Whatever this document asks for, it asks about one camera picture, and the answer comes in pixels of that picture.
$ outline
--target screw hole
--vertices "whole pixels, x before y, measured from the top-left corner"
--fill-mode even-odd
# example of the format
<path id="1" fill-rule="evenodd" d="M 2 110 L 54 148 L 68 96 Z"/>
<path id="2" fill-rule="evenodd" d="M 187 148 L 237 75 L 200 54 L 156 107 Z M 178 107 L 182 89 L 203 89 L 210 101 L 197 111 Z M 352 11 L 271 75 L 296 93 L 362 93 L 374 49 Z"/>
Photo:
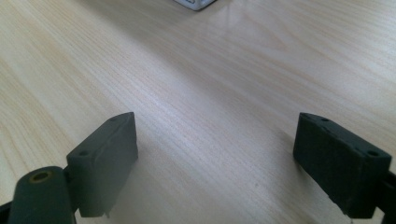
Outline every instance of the screw hole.
<path id="1" fill-rule="evenodd" d="M 49 179 L 51 177 L 51 175 L 52 175 L 51 171 L 42 171 L 35 175 L 32 175 L 30 177 L 30 182 L 33 184 L 38 184 L 38 183 L 44 182 L 47 179 Z"/>
<path id="2" fill-rule="evenodd" d="M 87 150 L 84 150 L 84 151 L 81 151 L 78 153 L 78 155 L 80 155 L 80 156 L 87 156 L 88 154 L 90 154 L 90 152 Z"/>
<path id="3" fill-rule="evenodd" d="M 377 153 L 377 152 L 374 152 L 374 151 L 368 151 L 368 154 L 369 154 L 370 156 L 378 156 L 378 153 Z"/>

